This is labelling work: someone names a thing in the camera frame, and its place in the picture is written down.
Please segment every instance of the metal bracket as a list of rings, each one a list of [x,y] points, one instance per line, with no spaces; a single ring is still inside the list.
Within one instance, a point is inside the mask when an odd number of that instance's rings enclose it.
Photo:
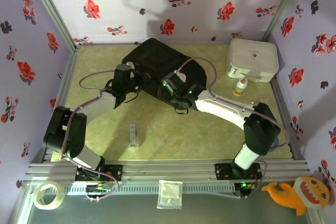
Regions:
[[[261,179],[262,173],[259,163],[253,163],[249,169],[245,171],[246,176],[237,177],[232,171],[230,163],[215,164],[215,173],[217,180],[242,180],[242,179]]]
[[[117,181],[121,181],[122,176],[122,165],[105,165],[105,173],[111,173]],[[76,182],[106,182],[110,178],[106,176],[96,176],[94,173],[88,172],[81,167],[77,168],[75,181]]]

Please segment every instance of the metal corner post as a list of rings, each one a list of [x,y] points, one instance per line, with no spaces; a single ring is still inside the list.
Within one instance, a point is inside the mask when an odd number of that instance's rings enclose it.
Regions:
[[[275,26],[278,25],[280,17],[286,11],[290,2],[291,0],[281,0],[279,7],[278,7],[278,11],[275,13],[271,22],[269,23],[267,30],[261,41],[268,41],[269,36],[272,34]]]
[[[61,19],[59,13],[56,10],[52,0],[41,0],[43,5],[45,6],[47,12],[51,16],[52,20],[54,21],[56,27],[58,28],[59,32],[61,33],[63,39],[67,43],[68,47],[71,49],[72,52],[76,50],[75,44],[72,41],[70,33],[64,24],[63,20]]]

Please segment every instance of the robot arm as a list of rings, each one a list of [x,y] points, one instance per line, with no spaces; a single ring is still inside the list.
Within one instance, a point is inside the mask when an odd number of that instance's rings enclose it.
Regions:
[[[149,80],[150,76],[146,72],[131,69],[126,64],[118,65],[114,72],[114,79],[108,81],[102,90],[101,97],[84,108],[80,108],[73,117],[65,149],[66,155],[82,166],[103,171],[104,158],[85,146],[86,125],[101,114],[117,108],[125,100],[127,93],[139,92]],[[244,171],[249,169],[259,156],[266,155],[280,133],[280,129],[268,120],[248,110],[242,111],[238,107],[229,105],[230,103],[240,105],[240,107],[257,111],[274,119],[269,107],[263,103],[252,106],[239,104],[219,96],[213,98],[205,87],[198,84],[186,87],[174,73],[163,78],[162,84],[163,90],[167,92],[165,97],[169,97],[169,100],[159,97],[158,99],[175,109],[194,109],[210,113],[244,130],[245,143],[232,162],[233,173],[237,176],[242,177]],[[65,137],[64,126],[67,125],[73,111],[74,109],[63,106],[55,108],[44,137],[46,147],[56,152],[61,151]]]

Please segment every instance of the tape roll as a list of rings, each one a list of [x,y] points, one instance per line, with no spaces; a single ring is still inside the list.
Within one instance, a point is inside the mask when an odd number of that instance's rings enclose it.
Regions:
[[[56,188],[56,197],[50,204],[45,204],[43,197],[45,195],[46,189],[51,187]],[[34,194],[34,205],[38,209],[53,210],[58,208],[62,204],[65,195],[66,195],[65,187],[63,185],[60,185],[59,183],[56,183],[54,181],[48,181],[40,185],[40,187]]]

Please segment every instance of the green floor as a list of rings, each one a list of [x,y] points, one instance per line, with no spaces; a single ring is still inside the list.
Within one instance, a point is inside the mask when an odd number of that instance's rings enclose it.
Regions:
[[[218,80],[213,91],[229,99],[250,104],[262,101],[269,105],[276,119],[281,122],[276,102],[269,83],[249,82],[241,97],[233,95],[237,82],[227,76],[226,53],[228,45],[170,45],[190,57],[204,57],[217,68]],[[97,95],[78,86],[78,81],[97,71],[113,70],[136,46],[84,46],[80,51],[74,78],[67,100],[72,107]],[[199,62],[205,69],[208,83],[213,80],[212,68]],[[113,73],[94,76],[83,82],[87,87],[103,88]],[[127,100],[134,97],[129,94]],[[129,125],[136,123],[139,129],[140,147],[129,149]],[[280,142],[285,141],[283,133]],[[140,92],[134,101],[122,104],[107,112],[87,126],[86,145],[106,160],[148,160],[148,159],[208,159],[234,158],[244,142],[244,133],[236,125],[214,115],[190,111],[178,115],[174,109]],[[288,146],[269,153],[267,158],[291,158]],[[55,153],[52,160],[57,160]]]

